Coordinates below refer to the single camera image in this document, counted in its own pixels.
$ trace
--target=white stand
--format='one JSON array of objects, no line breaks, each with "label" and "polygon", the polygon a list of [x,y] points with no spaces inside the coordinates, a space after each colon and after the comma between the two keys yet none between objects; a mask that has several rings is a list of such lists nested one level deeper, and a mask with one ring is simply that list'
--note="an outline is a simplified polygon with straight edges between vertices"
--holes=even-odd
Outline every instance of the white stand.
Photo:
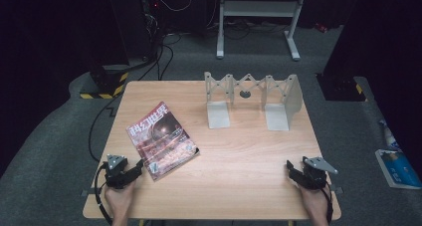
[{"label": "white stand", "polygon": [[291,17],[289,31],[285,31],[286,40],[294,61],[301,59],[296,48],[293,34],[301,14],[304,0],[292,2],[272,1],[225,1],[220,0],[220,18],[217,39],[217,59],[224,58],[224,17],[225,16],[261,16],[261,17]]},{"label": "white stand", "polygon": [[[213,102],[212,95],[217,90],[225,93],[225,98],[234,102],[235,88],[240,89],[241,93],[249,94],[252,89],[261,90],[261,104],[264,105],[267,127],[269,130],[289,130],[293,115],[297,113],[303,103],[303,96],[298,77],[290,75],[284,81],[275,81],[268,75],[260,81],[255,80],[251,75],[246,75],[237,81],[232,75],[226,75],[222,80],[216,81],[211,74],[205,72],[205,89],[207,95],[208,125],[210,128],[222,128],[230,126],[229,111],[227,102]],[[252,82],[252,86],[246,88],[243,86],[245,81]],[[267,96],[272,92],[280,92],[280,101],[275,104],[267,103]]]}]

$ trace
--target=hand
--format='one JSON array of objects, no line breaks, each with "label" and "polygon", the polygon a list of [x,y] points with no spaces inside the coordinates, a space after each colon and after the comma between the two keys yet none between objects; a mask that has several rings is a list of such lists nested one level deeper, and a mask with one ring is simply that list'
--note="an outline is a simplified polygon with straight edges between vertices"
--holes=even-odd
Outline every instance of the hand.
[{"label": "hand", "polygon": [[136,180],[133,180],[124,189],[105,187],[105,200],[112,211],[113,226],[125,226],[127,224],[127,213],[132,202],[135,184]]},{"label": "hand", "polygon": [[[328,208],[326,198],[320,189],[306,189],[299,185],[299,189],[302,193],[302,200],[304,202],[305,209],[310,215],[311,221],[314,226],[326,226],[326,211]],[[326,185],[323,189],[327,195],[329,195],[329,188]]]}]

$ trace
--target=magazine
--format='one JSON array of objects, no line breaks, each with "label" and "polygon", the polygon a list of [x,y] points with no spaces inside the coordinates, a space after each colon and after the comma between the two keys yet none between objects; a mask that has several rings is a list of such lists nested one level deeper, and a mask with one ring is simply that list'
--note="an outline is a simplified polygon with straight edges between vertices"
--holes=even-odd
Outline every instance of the magazine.
[{"label": "magazine", "polygon": [[164,102],[126,131],[154,181],[199,153]]},{"label": "magazine", "polygon": [[378,149],[375,151],[375,155],[390,187],[422,188],[418,175],[403,152]]}]

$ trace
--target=wooden table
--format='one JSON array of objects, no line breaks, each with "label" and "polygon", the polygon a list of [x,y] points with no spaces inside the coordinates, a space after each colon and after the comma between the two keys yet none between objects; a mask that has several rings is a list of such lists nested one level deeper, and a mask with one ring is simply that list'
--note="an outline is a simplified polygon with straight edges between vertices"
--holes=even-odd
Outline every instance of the wooden table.
[{"label": "wooden table", "polygon": [[[291,130],[271,131],[260,96],[254,99],[255,95],[235,99],[229,111],[230,127],[210,129],[205,82],[128,83],[101,161],[106,161],[107,154],[124,155],[129,167],[134,167],[140,156],[125,129],[161,101],[200,149],[200,155],[156,182],[143,169],[136,181],[130,218],[308,219],[301,194],[286,169],[287,160],[301,169],[303,156],[321,156],[306,106],[295,114]],[[101,175],[99,184],[104,181]],[[104,199],[103,203],[109,212]],[[334,194],[333,207],[335,220],[341,212]],[[103,218],[93,195],[88,197],[84,215]]]}]

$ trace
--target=metal bracket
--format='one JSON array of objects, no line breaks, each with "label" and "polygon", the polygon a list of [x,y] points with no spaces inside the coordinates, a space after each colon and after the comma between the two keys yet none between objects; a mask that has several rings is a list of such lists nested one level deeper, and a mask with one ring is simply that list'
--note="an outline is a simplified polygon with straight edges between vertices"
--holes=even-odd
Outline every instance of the metal bracket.
[{"label": "metal bracket", "polygon": [[115,169],[122,161],[124,161],[124,156],[108,154],[106,159],[108,162],[108,168],[112,170]]},{"label": "metal bracket", "polygon": [[336,170],[334,167],[332,167],[322,157],[306,158],[305,163],[310,165],[313,168],[328,171],[328,172],[333,173],[333,174],[338,174],[338,170]]},{"label": "metal bracket", "polygon": [[[302,90],[296,75],[290,75],[283,81],[276,81],[270,75],[259,81],[250,74],[239,81],[230,74],[220,81],[213,79],[209,72],[205,72],[204,77],[210,128],[230,126],[227,99],[231,105],[234,103],[235,89],[240,90],[242,98],[248,98],[253,89],[261,91],[261,104],[265,109],[269,130],[289,130],[293,115],[302,107]],[[213,101],[213,94],[218,90],[223,91],[225,97],[222,101]],[[273,92],[279,92],[280,98],[277,103],[268,103],[267,96]]]}]

